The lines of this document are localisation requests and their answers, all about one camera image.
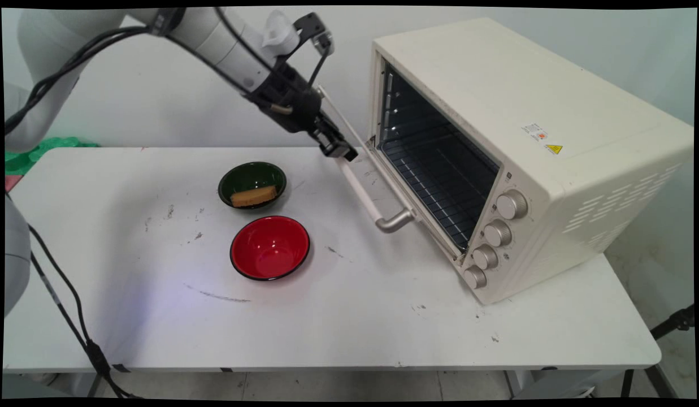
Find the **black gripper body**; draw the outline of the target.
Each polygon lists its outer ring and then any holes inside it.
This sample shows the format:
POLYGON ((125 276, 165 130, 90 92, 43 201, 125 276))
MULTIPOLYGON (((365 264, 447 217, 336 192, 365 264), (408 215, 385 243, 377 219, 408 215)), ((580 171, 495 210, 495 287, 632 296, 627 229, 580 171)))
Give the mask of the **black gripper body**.
POLYGON ((277 60, 274 70, 249 93, 248 100, 287 132, 315 136, 327 131, 328 118, 321 112, 318 92, 285 59, 277 60))

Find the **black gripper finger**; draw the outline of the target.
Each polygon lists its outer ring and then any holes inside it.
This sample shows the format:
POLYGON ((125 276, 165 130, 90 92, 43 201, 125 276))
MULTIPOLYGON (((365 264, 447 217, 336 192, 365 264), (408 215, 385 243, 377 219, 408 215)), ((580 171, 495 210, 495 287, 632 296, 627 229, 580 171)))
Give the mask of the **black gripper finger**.
POLYGON ((345 159, 347 162, 352 162, 358 152, 351 144, 344 139, 336 138, 321 138, 321 152, 329 158, 345 159))
POLYGON ((324 114, 315 117, 315 141, 321 150, 350 150, 351 145, 338 127, 324 114))

